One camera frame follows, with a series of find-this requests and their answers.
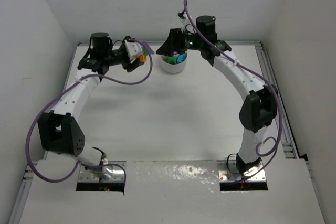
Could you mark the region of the yellow butterfly lego piece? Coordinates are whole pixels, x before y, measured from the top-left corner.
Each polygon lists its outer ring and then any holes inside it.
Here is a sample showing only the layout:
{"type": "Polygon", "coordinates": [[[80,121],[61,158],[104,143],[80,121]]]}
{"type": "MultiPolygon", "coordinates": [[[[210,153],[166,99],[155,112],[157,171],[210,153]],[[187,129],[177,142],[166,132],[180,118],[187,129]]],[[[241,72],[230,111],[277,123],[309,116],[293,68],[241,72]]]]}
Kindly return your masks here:
{"type": "Polygon", "coordinates": [[[141,54],[140,56],[138,56],[138,59],[139,59],[140,62],[145,63],[146,62],[146,55],[141,54]]]}

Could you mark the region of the small green lego brick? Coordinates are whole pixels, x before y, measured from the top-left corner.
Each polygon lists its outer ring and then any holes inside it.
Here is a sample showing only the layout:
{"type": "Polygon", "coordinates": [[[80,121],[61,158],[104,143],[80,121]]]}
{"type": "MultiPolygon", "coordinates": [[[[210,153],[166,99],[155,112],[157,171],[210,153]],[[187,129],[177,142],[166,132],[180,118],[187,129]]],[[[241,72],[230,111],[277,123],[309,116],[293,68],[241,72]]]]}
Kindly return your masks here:
{"type": "Polygon", "coordinates": [[[176,64],[176,58],[175,57],[167,57],[166,62],[168,64],[175,65],[176,64]]]}

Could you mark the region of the purple curved lego brick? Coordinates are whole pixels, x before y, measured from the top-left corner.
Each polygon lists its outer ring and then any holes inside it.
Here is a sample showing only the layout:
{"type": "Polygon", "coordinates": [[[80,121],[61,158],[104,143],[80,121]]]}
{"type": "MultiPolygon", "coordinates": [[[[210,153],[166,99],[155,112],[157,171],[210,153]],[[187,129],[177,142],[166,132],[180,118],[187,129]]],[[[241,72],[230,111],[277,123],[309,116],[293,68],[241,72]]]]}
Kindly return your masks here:
{"type": "Polygon", "coordinates": [[[142,41],[141,45],[144,48],[144,50],[147,52],[148,55],[155,54],[155,52],[153,51],[153,49],[148,45],[148,43],[146,41],[142,41]]]}

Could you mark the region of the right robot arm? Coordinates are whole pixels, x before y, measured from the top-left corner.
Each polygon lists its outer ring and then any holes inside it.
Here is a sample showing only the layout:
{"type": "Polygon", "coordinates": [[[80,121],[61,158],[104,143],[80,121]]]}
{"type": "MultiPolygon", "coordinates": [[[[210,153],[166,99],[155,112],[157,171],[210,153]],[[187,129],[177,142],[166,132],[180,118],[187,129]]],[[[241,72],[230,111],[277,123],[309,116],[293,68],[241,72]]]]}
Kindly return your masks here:
{"type": "Polygon", "coordinates": [[[156,54],[166,57],[182,55],[196,50],[215,69],[221,72],[242,98],[239,120],[244,127],[241,147],[236,154],[235,171],[243,174],[259,164],[261,158],[256,146],[262,141],[266,128],[277,115],[276,100],[271,88],[243,70],[234,58],[230,45],[217,38],[214,16],[199,16],[194,32],[186,14],[179,14],[181,28],[170,29],[169,35],[156,54]]]}

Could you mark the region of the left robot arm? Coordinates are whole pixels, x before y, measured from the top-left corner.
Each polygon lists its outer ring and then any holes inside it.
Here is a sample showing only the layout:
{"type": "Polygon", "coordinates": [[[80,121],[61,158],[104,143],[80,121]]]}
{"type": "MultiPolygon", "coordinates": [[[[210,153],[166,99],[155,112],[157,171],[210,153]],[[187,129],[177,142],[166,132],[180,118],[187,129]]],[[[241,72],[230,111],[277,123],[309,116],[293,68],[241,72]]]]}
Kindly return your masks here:
{"type": "Polygon", "coordinates": [[[121,65],[131,72],[144,64],[144,58],[141,45],[129,36],[114,49],[109,34],[93,33],[89,46],[78,63],[72,89],[50,111],[44,112],[37,124],[44,150],[72,157],[84,165],[98,166],[103,153],[86,143],[78,123],[80,113],[111,66],[121,65]]]}

